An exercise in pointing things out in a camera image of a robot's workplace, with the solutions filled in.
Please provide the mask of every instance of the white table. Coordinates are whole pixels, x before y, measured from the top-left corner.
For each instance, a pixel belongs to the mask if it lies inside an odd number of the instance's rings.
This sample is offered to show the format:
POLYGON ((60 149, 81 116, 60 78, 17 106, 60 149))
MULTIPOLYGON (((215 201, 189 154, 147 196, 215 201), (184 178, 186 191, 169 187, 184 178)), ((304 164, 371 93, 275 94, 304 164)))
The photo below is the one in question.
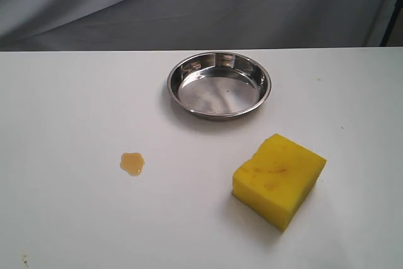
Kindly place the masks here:
POLYGON ((237 52, 273 90, 221 123, 167 96, 196 52, 1 53, 0 268, 400 268, 403 48, 237 52), (230 194, 276 132, 328 159, 283 234, 230 194))

